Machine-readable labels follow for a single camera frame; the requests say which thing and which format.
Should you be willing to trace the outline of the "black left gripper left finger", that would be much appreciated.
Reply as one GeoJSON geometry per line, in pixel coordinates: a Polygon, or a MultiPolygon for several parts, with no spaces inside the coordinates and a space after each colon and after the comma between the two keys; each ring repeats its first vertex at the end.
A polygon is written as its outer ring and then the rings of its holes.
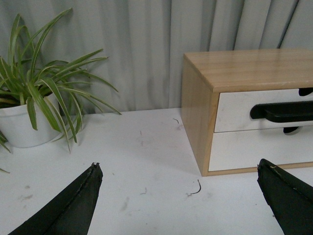
{"type": "Polygon", "coordinates": [[[86,235],[98,200],[102,178],[100,164],[93,163],[10,234],[86,235]]]}

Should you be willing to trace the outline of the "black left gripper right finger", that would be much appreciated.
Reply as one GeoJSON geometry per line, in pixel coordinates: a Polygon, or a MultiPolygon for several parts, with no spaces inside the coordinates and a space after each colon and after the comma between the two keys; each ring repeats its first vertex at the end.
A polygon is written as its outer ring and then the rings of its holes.
{"type": "Polygon", "coordinates": [[[261,159],[257,182],[285,235],[313,233],[313,187],[261,159]]]}

